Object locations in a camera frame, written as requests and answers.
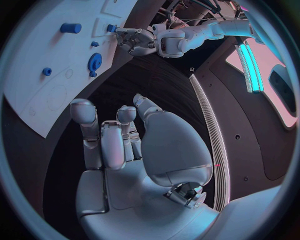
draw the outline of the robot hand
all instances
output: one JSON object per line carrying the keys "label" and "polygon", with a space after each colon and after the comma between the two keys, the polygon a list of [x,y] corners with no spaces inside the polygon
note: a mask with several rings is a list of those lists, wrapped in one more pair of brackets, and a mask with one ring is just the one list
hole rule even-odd
{"label": "robot hand", "polygon": [[244,36],[263,43],[248,20],[208,20],[202,25],[166,29],[164,23],[152,26],[153,34],[144,29],[117,28],[118,44],[132,56],[154,52],[165,58],[179,58],[188,50],[200,47],[205,40],[224,36]]}

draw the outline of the blue gear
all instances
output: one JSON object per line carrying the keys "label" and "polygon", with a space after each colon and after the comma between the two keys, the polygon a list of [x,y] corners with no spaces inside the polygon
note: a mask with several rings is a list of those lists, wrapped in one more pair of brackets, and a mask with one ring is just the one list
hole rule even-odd
{"label": "blue gear", "polygon": [[102,56],[100,53],[94,53],[88,60],[87,68],[90,70],[89,76],[96,77],[97,73],[95,72],[98,68],[100,68],[102,64]]}

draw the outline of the cable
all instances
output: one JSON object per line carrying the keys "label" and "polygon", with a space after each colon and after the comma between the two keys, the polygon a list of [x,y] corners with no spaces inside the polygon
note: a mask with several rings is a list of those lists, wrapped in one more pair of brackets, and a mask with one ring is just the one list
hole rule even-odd
{"label": "cable", "polygon": [[168,29],[170,29],[170,27],[172,26],[172,24],[175,23],[175,22],[177,22],[177,21],[188,20],[188,21],[184,22],[184,23],[180,26],[180,28],[181,28],[184,24],[189,23],[189,22],[194,21],[194,20],[207,21],[207,20],[214,20],[214,19],[231,19],[231,20],[232,20],[232,19],[238,19],[238,17],[212,17],[212,18],[204,18],[204,19],[203,19],[203,18],[196,18],[196,19],[185,19],[185,18],[183,18],[183,19],[178,19],[178,20],[173,21],[173,22],[169,25]]}

